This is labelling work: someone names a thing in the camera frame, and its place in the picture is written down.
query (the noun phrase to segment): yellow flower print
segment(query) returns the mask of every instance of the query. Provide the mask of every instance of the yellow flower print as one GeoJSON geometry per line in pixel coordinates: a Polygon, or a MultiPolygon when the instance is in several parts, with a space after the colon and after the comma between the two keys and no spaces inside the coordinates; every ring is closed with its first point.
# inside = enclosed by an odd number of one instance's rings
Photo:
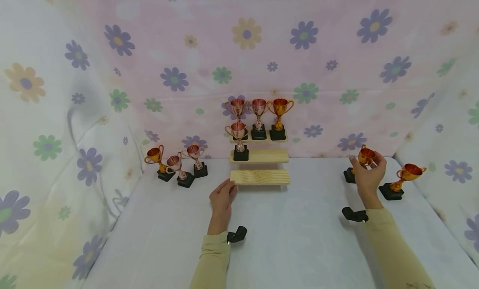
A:
{"type": "Polygon", "coordinates": [[[35,77],[35,70],[31,67],[23,69],[19,63],[12,64],[12,70],[6,69],[5,75],[7,75],[12,82],[10,82],[10,88],[13,91],[20,92],[20,99],[25,102],[32,100],[34,103],[40,102],[38,96],[45,96],[45,90],[41,88],[44,84],[43,79],[35,77]]]}
{"type": "Polygon", "coordinates": [[[261,36],[259,36],[261,30],[261,26],[255,25],[253,18],[249,18],[248,22],[243,18],[239,18],[238,26],[231,28],[231,31],[233,31],[235,35],[233,42],[239,44],[241,49],[246,49],[246,46],[248,46],[249,49],[254,49],[256,43],[261,43],[262,41],[261,36]]]}
{"type": "Polygon", "coordinates": [[[190,49],[196,48],[196,46],[198,46],[198,41],[196,40],[196,37],[187,35],[185,36],[185,45],[190,49]]]}

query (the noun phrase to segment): purple flower print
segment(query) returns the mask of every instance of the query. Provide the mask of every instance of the purple flower print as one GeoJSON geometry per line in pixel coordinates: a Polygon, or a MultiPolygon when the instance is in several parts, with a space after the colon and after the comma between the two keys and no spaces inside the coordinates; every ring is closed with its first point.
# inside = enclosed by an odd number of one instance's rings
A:
{"type": "Polygon", "coordinates": [[[73,266],[76,266],[75,272],[73,273],[72,279],[85,279],[88,276],[91,267],[95,263],[96,259],[100,255],[100,247],[103,242],[103,237],[98,235],[93,236],[91,241],[87,241],[83,245],[83,254],[80,255],[73,266]]]}
{"type": "Polygon", "coordinates": [[[349,136],[341,138],[339,141],[340,143],[338,144],[338,148],[341,148],[341,151],[346,151],[346,150],[354,150],[355,148],[360,148],[362,147],[363,143],[368,140],[366,137],[363,137],[363,133],[360,132],[360,134],[349,134],[349,136]]]}
{"type": "Polygon", "coordinates": [[[185,73],[180,73],[178,68],[165,68],[164,71],[165,74],[160,74],[160,77],[164,79],[164,86],[170,86],[172,91],[185,91],[185,87],[189,85],[188,81],[185,80],[185,73]]]}
{"type": "Polygon", "coordinates": [[[305,50],[309,49],[309,44],[314,44],[316,42],[315,35],[318,34],[318,28],[314,27],[314,22],[309,21],[307,24],[304,21],[300,21],[298,28],[293,28],[291,34],[293,37],[289,40],[291,44],[296,44],[294,48],[296,50],[303,47],[305,50]]]}
{"type": "Polygon", "coordinates": [[[467,239],[474,241],[474,248],[479,252],[479,214],[474,217],[474,220],[468,218],[466,220],[470,230],[464,231],[464,236],[467,239]]]}
{"type": "Polygon", "coordinates": [[[88,62],[88,56],[85,52],[83,52],[83,49],[79,44],[77,44],[74,40],[72,40],[72,43],[66,44],[67,49],[69,52],[65,53],[65,57],[69,60],[72,61],[72,66],[74,68],[81,67],[83,71],[89,67],[89,62],[88,62]]]}
{"type": "Polygon", "coordinates": [[[77,160],[77,166],[81,168],[77,175],[79,181],[86,179],[85,184],[90,186],[92,182],[96,182],[96,173],[100,172],[103,159],[101,154],[96,154],[96,148],[89,148],[88,152],[80,148],[80,158],[77,160]]]}
{"type": "Polygon", "coordinates": [[[457,163],[454,160],[449,161],[449,164],[444,164],[444,168],[446,171],[444,172],[446,175],[453,176],[453,181],[459,181],[460,183],[464,184],[466,180],[471,180],[472,176],[472,167],[467,165],[467,162],[459,162],[457,163]]]}
{"type": "Polygon", "coordinates": [[[19,227],[17,220],[24,220],[30,216],[30,210],[24,209],[30,202],[29,197],[18,199],[20,193],[12,190],[2,200],[0,198],[0,237],[1,233],[13,234],[19,227]]]}
{"type": "Polygon", "coordinates": [[[131,56],[131,50],[135,49],[135,45],[129,41],[131,40],[130,34],[128,32],[121,32],[118,25],[113,25],[113,28],[105,25],[105,30],[106,32],[104,34],[110,41],[110,47],[116,49],[116,52],[120,56],[123,56],[123,53],[131,56]]]}

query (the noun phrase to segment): rose gold trophy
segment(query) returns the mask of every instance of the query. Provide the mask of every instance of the rose gold trophy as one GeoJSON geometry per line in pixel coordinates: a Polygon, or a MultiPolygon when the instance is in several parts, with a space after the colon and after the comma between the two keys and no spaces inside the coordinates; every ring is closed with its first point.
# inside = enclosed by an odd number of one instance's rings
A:
{"type": "Polygon", "coordinates": [[[181,153],[186,156],[190,157],[191,159],[195,160],[195,165],[193,166],[193,172],[195,174],[195,179],[196,178],[201,178],[205,177],[208,175],[208,167],[204,162],[200,162],[198,159],[199,157],[204,153],[205,151],[203,150],[200,152],[200,148],[196,144],[192,144],[189,147],[186,148],[185,151],[182,151],[181,153]]]}
{"type": "Polygon", "coordinates": [[[225,131],[237,140],[233,161],[248,161],[248,146],[242,142],[242,138],[246,133],[246,125],[243,122],[236,122],[231,124],[231,126],[225,126],[225,131]]]}
{"type": "Polygon", "coordinates": [[[402,190],[402,183],[404,183],[404,181],[416,180],[422,176],[422,173],[425,171],[425,167],[419,167],[415,164],[407,163],[396,173],[399,181],[385,183],[384,185],[379,186],[379,191],[381,191],[384,198],[388,201],[402,200],[402,195],[404,194],[404,191],[402,190]]]}
{"type": "Polygon", "coordinates": [[[170,158],[168,158],[166,161],[166,165],[167,173],[178,172],[178,178],[176,178],[176,181],[178,182],[179,186],[190,188],[193,181],[195,180],[195,177],[193,177],[191,173],[185,172],[181,169],[181,152],[178,152],[177,156],[171,156],[170,158]]]}

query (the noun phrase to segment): hand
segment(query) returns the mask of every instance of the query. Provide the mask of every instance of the hand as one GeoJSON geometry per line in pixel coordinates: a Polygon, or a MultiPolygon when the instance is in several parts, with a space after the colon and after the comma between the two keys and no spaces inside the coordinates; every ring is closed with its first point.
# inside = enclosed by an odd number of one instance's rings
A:
{"type": "Polygon", "coordinates": [[[212,215],[208,227],[208,235],[219,235],[228,229],[231,218],[231,203],[237,194],[234,181],[226,179],[211,192],[210,201],[212,215]]]}

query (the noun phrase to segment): flower print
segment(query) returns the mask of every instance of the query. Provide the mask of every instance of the flower print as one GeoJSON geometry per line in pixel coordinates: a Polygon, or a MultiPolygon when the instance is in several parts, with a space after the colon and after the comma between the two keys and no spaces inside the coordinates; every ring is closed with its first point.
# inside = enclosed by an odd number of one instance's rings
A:
{"type": "Polygon", "coordinates": [[[187,136],[186,139],[181,141],[183,144],[185,144],[185,148],[189,147],[192,144],[197,145],[200,150],[205,150],[208,148],[207,146],[207,141],[200,139],[198,135],[195,135],[193,137],[187,136]]]}
{"type": "Polygon", "coordinates": [[[196,46],[198,46],[198,41],[196,40],[196,37],[187,35],[185,36],[185,45],[190,49],[196,48],[196,46]]]}
{"type": "Polygon", "coordinates": [[[18,199],[19,196],[18,191],[12,190],[3,200],[0,198],[0,237],[2,232],[13,234],[19,227],[17,220],[24,220],[30,216],[30,210],[24,209],[30,198],[25,196],[18,199]]]}
{"type": "Polygon", "coordinates": [[[35,70],[31,67],[23,69],[19,63],[13,63],[12,69],[6,69],[5,75],[12,82],[10,82],[10,88],[13,91],[19,91],[20,99],[25,102],[32,100],[34,103],[40,102],[38,96],[45,96],[45,90],[41,88],[44,81],[40,77],[35,77],[35,70]]]}
{"type": "Polygon", "coordinates": [[[441,34],[442,35],[449,35],[456,31],[456,29],[459,27],[459,24],[457,21],[451,21],[448,22],[446,25],[444,25],[441,29],[441,34]]]}
{"type": "Polygon", "coordinates": [[[349,134],[349,136],[341,138],[338,144],[338,148],[341,148],[341,151],[346,150],[354,150],[355,148],[361,148],[363,143],[365,143],[368,139],[363,137],[363,133],[356,135],[355,133],[349,134]]]}
{"type": "Polygon", "coordinates": [[[476,252],[479,252],[479,214],[474,217],[474,220],[468,218],[466,223],[470,230],[464,231],[464,236],[474,241],[474,249],[476,249],[476,252]]]}
{"type": "Polygon", "coordinates": [[[127,94],[124,91],[119,91],[117,89],[110,93],[110,98],[110,105],[113,106],[115,112],[122,112],[123,109],[128,108],[128,103],[130,103],[127,94]]]}
{"type": "Polygon", "coordinates": [[[72,94],[72,101],[74,104],[78,104],[78,105],[83,104],[85,103],[85,96],[79,93],[72,94]]]}
{"type": "Polygon", "coordinates": [[[358,30],[357,36],[363,37],[360,42],[363,44],[371,40],[375,43],[379,36],[383,36],[388,32],[387,25],[391,24],[392,17],[388,17],[389,9],[384,9],[379,13],[379,9],[373,10],[371,18],[363,18],[360,21],[362,28],[358,30]]]}
{"type": "Polygon", "coordinates": [[[344,94],[341,94],[341,99],[339,99],[340,102],[344,104],[351,104],[353,103],[354,101],[356,101],[359,97],[359,93],[357,90],[353,89],[349,89],[346,91],[346,93],[344,94]]]}
{"type": "Polygon", "coordinates": [[[276,62],[270,62],[268,65],[268,70],[274,72],[278,69],[278,64],[276,62]]]}
{"type": "Polygon", "coordinates": [[[456,60],[457,58],[451,58],[447,62],[444,62],[441,65],[441,68],[438,69],[437,71],[437,74],[439,75],[439,77],[445,76],[450,71],[452,66],[456,63],[456,60]]]}
{"type": "Polygon", "coordinates": [[[95,235],[91,241],[87,241],[85,245],[83,245],[83,254],[80,255],[75,262],[73,262],[73,266],[76,266],[76,269],[73,273],[72,279],[76,279],[78,277],[78,279],[81,280],[88,276],[91,267],[100,255],[100,247],[102,242],[103,238],[95,235]]]}
{"type": "Polygon", "coordinates": [[[243,18],[239,18],[238,25],[231,28],[234,34],[233,42],[239,44],[240,49],[249,47],[249,49],[252,50],[256,47],[257,43],[261,43],[262,38],[259,34],[262,28],[255,24],[256,22],[253,18],[249,18],[248,22],[243,18]]]}
{"type": "Polygon", "coordinates": [[[444,168],[446,171],[444,172],[446,175],[453,176],[453,181],[459,181],[460,183],[465,183],[466,180],[471,180],[472,176],[470,173],[472,172],[472,167],[467,165],[467,162],[461,161],[457,163],[454,160],[450,160],[449,163],[444,164],[444,168]]]}
{"type": "Polygon", "coordinates": [[[406,70],[410,68],[411,63],[408,62],[409,56],[402,59],[400,56],[397,56],[392,62],[388,62],[384,65],[384,71],[379,75],[383,79],[384,83],[389,81],[395,82],[398,77],[403,77],[406,75],[406,70]]]}
{"type": "Polygon", "coordinates": [[[312,125],[311,127],[309,128],[305,128],[304,129],[304,134],[306,135],[306,137],[313,137],[315,138],[316,136],[318,135],[321,135],[323,129],[321,128],[320,125],[312,125]]]}
{"type": "Polygon", "coordinates": [[[316,42],[316,37],[315,35],[318,34],[318,28],[314,27],[314,22],[309,21],[307,24],[304,21],[300,21],[298,24],[298,28],[293,28],[291,30],[291,35],[293,36],[289,42],[291,44],[296,44],[294,48],[296,50],[303,49],[307,50],[309,49],[309,44],[314,44],[316,42]]]}
{"type": "Polygon", "coordinates": [[[109,25],[105,25],[106,32],[105,37],[110,41],[110,47],[116,49],[116,52],[123,56],[125,53],[128,56],[131,56],[131,50],[135,49],[135,45],[130,42],[131,36],[128,32],[121,32],[121,29],[118,25],[113,25],[111,28],[109,25]]]}
{"type": "Polygon", "coordinates": [[[72,66],[74,68],[81,67],[81,69],[85,71],[87,67],[89,67],[88,55],[83,52],[81,46],[72,40],[72,43],[66,44],[66,47],[69,52],[65,53],[65,57],[69,60],[73,60],[72,66]]]}
{"type": "Polygon", "coordinates": [[[161,102],[157,101],[156,99],[147,99],[144,103],[148,110],[152,112],[160,112],[163,109],[161,106],[161,102]]]}
{"type": "Polygon", "coordinates": [[[213,80],[218,81],[219,84],[228,83],[231,80],[231,71],[226,67],[216,68],[216,71],[212,72],[213,80]]]}
{"type": "Polygon", "coordinates": [[[172,91],[185,91],[185,87],[189,85],[186,81],[186,74],[180,73],[178,68],[165,68],[165,73],[161,73],[160,77],[163,79],[163,85],[171,87],[172,91]]]}
{"type": "Polygon", "coordinates": [[[49,135],[47,138],[45,135],[40,135],[38,141],[33,143],[33,147],[36,148],[34,155],[40,157],[42,161],[50,159],[56,159],[57,153],[62,151],[60,147],[61,140],[56,140],[53,135],[49,135]]]}
{"type": "Polygon", "coordinates": [[[145,130],[145,134],[150,141],[158,142],[158,140],[160,140],[158,134],[154,133],[153,131],[145,130]]]}
{"type": "Polygon", "coordinates": [[[319,88],[314,83],[302,83],[299,87],[294,88],[296,94],[293,95],[293,99],[297,100],[298,103],[309,104],[311,100],[316,100],[318,98],[319,88]]]}
{"type": "Polygon", "coordinates": [[[96,182],[96,173],[100,172],[101,165],[99,164],[103,156],[96,153],[96,148],[89,148],[88,152],[80,148],[80,157],[77,160],[77,166],[81,168],[77,175],[79,181],[86,179],[85,184],[90,186],[92,182],[96,182]]]}

